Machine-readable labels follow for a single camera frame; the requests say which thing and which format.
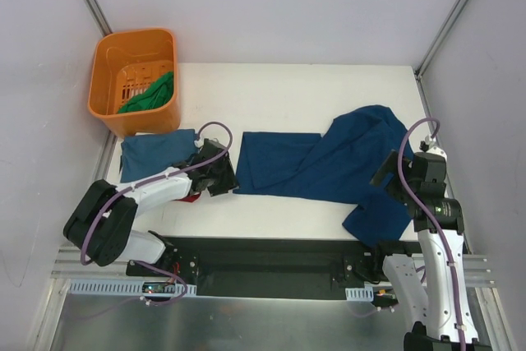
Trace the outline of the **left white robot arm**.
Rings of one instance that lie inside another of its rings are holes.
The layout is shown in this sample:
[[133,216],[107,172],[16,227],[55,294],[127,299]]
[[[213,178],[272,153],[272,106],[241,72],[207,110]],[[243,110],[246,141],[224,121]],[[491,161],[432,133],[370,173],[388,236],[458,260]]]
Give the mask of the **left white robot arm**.
[[63,228],[63,236],[81,250],[81,261],[104,267],[115,261],[144,261],[154,275],[173,268],[168,241],[154,232],[132,229],[135,219],[170,201],[191,201],[238,188],[228,148],[205,139],[189,160],[148,178],[113,185],[93,182]]

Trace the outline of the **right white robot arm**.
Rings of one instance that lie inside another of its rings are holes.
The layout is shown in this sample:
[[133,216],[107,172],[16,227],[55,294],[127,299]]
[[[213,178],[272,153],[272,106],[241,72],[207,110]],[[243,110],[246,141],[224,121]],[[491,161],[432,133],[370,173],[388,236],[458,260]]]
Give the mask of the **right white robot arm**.
[[440,150],[408,159],[391,151],[371,179],[401,203],[413,221],[423,257],[418,275],[413,254],[401,242],[379,242],[371,274],[390,282],[404,314],[406,350],[486,350],[468,303],[464,278],[464,217],[445,197],[446,158]]

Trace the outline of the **dark blue t shirt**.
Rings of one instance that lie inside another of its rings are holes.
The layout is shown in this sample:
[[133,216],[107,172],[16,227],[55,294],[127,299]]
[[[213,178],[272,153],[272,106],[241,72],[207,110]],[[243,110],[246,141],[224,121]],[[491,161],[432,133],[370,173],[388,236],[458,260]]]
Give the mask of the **dark blue t shirt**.
[[370,181],[407,131],[390,108],[370,105],[338,116],[323,134],[244,132],[236,192],[350,204],[342,225],[357,240],[397,240],[411,218]]

